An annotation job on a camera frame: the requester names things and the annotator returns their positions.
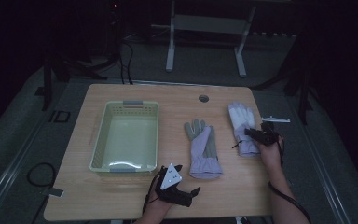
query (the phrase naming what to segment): gray glove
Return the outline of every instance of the gray glove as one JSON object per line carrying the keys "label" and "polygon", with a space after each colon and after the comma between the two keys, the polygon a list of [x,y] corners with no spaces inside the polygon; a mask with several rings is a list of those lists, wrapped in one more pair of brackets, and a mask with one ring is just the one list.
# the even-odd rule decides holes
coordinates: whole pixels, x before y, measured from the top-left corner
{"label": "gray glove", "polygon": [[213,126],[206,126],[205,121],[195,119],[193,126],[185,124],[186,134],[191,141],[190,175],[200,179],[212,179],[223,171],[217,159]]}
{"label": "gray glove", "polygon": [[255,118],[252,108],[246,107],[239,102],[233,102],[228,106],[228,112],[234,128],[234,136],[238,142],[240,156],[253,157],[260,154],[253,139],[245,135],[245,129],[255,127]]}

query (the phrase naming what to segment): person's arm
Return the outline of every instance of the person's arm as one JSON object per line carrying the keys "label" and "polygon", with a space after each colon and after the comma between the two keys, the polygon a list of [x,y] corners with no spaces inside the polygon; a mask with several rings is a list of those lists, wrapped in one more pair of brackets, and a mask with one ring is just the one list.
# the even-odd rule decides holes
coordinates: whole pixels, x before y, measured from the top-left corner
{"label": "person's arm", "polygon": [[[275,143],[269,147],[258,142],[256,142],[256,144],[260,149],[261,159],[266,165],[271,185],[281,193],[295,199],[295,195],[290,190],[281,167],[281,154],[278,144]],[[282,145],[281,137],[279,139],[279,144]],[[292,203],[289,203],[283,197],[271,191],[270,198],[274,223],[309,223],[301,210],[295,207]]]}
{"label": "person's arm", "polygon": [[159,224],[172,207],[172,203],[163,202],[158,198],[158,195],[155,192],[157,182],[158,178],[151,189],[149,201],[142,217],[136,220],[134,224]]}

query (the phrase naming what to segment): black device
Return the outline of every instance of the black device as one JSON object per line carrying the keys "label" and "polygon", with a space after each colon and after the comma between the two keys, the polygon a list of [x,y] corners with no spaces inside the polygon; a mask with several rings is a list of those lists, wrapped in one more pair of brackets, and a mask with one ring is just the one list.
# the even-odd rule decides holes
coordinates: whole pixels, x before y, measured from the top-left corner
{"label": "black device", "polygon": [[[175,170],[179,172],[182,169],[182,165],[176,165]],[[162,166],[160,172],[160,177],[156,185],[156,193],[158,197],[167,203],[175,203],[183,206],[189,207],[192,203],[192,199],[196,197],[200,192],[200,187],[193,189],[190,193],[183,192],[177,188],[178,184],[174,184],[166,189],[161,189],[160,186],[162,181],[167,174],[168,168]]]}
{"label": "black device", "polygon": [[245,129],[245,134],[266,146],[276,143],[279,136],[278,133],[274,132],[274,124],[269,121],[261,123],[261,130]]}
{"label": "black device", "polygon": [[[174,166],[174,169],[176,170],[176,172],[179,172],[182,169],[182,165],[176,165],[176,166]],[[161,166],[160,171],[153,178],[153,181],[150,184],[149,192],[145,197],[143,212],[145,211],[148,203],[152,203],[154,200],[156,200],[156,199],[153,199],[153,201],[150,202],[149,195],[150,195],[150,190],[152,189],[157,177],[159,177],[159,179],[156,184],[155,192],[158,195],[158,199],[160,199],[164,202],[175,203],[175,204],[189,207],[193,202],[192,199],[199,194],[201,187],[193,189],[189,193],[179,190],[177,188],[177,186],[179,185],[180,182],[177,182],[176,184],[171,185],[166,189],[162,189],[161,185],[163,184],[163,181],[164,181],[164,178],[165,178],[165,175],[167,174],[167,172],[169,172],[169,169],[167,167]]]}

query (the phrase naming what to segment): basket handle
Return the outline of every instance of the basket handle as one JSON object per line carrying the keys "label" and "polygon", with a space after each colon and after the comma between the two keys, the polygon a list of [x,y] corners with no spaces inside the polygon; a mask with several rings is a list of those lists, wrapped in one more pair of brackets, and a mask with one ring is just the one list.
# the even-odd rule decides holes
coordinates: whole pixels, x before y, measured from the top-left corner
{"label": "basket handle", "polygon": [[124,107],[129,108],[143,108],[144,102],[143,101],[123,101]]}

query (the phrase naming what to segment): metal frame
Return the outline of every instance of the metal frame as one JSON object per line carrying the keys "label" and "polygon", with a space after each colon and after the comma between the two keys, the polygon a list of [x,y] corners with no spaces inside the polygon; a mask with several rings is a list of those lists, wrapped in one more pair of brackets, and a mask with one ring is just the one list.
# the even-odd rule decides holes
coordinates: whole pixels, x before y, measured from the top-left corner
{"label": "metal frame", "polygon": [[201,32],[214,32],[241,35],[240,44],[234,48],[235,58],[237,60],[238,72],[240,77],[246,77],[245,65],[242,58],[242,51],[245,45],[246,37],[249,34],[251,23],[255,15],[256,7],[252,7],[247,20],[214,18],[202,16],[188,16],[175,14],[175,0],[171,1],[171,25],[170,25],[170,45],[168,47],[168,56],[166,71],[173,71],[173,60],[175,54],[175,30],[191,30]]}

